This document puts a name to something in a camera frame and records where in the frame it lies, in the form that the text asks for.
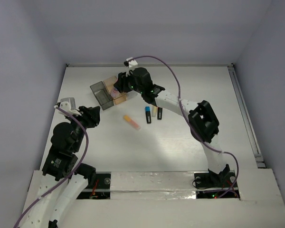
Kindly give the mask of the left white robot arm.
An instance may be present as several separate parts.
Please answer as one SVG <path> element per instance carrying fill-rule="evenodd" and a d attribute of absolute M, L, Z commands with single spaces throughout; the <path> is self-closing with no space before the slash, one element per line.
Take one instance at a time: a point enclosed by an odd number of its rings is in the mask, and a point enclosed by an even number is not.
<path fill-rule="evenodd" d="M 89 143 L 87 129 L 100 123 L 100 107 L 67 107 L 61 102 L 55 108 L 66 122 L 57 124 L 50 139 L 51 147 L 42 168 L 36 199 L 23 212 L 17 228 L 58 228 L 70 207 L 84 188 L 95 184 L 95 168 L 78 158 L 82 141 Z"/>

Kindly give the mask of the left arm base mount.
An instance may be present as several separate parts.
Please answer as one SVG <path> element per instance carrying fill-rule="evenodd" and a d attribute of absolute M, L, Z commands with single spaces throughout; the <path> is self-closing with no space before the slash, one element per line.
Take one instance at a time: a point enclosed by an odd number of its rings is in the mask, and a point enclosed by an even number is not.
<path fill-rule="evenodd" d="M 78 195 L 77 200 L 109 200 L 111 197 L 111 173 L 97 172 L 94 185 L 88 185 Z"/>

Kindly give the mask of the pink cap black highlighter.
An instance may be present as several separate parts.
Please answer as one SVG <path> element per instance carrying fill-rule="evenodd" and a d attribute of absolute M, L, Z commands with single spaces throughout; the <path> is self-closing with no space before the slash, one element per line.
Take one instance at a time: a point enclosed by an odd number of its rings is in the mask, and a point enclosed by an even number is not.
<path fill-rule="evenodd" d="M 163 112 L 163 109 L 158 107 L 157 108 L 157 119 L 158 120 L 161 120 L 162 119 L 162 112 Z"/>

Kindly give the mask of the blue cap black highlighter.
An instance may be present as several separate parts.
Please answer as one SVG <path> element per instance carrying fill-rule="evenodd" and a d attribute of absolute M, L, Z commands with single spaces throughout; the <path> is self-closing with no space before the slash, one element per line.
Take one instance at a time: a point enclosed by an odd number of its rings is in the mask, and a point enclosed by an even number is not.
<path fill-rule="evenodd" d="M 146 122 L 147 124 L 152 123 L 152 117 L 151 117 L 151 110 L 149 106 L 145 107 L 145 117 L 146 117 Z"/>

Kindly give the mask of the orange pastel highlighter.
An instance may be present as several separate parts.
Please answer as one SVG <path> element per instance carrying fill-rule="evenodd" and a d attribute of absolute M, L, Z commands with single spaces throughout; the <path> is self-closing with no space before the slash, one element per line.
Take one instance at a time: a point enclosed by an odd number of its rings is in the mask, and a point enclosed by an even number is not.
<path fill-rule="evenodd" d="M 135 122 L 131 117 L 129 117 L 128 115 L 124 115 L 123 119 L 134 129 L 136 130 L 140 130 L 140 125 Z"/>

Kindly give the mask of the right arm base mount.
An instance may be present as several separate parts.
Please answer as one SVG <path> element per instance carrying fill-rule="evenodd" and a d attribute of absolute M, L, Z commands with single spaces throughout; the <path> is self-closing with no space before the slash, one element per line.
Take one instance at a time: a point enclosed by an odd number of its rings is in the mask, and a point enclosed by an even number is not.
<path fill-rule="evenodd" d="M 196 190 L 197 199 L 240 199 L 235 177 L 235 172 L 230 171 L 227 164 L 219 174 L 210 170 L 195 173 L 191 184 Z"/>

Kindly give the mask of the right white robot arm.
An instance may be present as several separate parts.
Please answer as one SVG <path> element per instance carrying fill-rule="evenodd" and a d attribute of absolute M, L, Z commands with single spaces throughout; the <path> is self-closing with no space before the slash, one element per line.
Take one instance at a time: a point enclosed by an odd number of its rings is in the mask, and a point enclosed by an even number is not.
<path fill-rule="evenodd" d="M 209 102 L 203 100 L 197 103 L 178 98 L 164 87 L 154 84 L 150 73 L 143 67 L 119 73 L 114 88 L 120 93 L 135 91 L 146 103 L 184 117 L 192 136 L 202 144 L 210 183 L 220 186 L 226 181 L 230 167 L 223 158 L 218 140 L 219 121 Z"/>

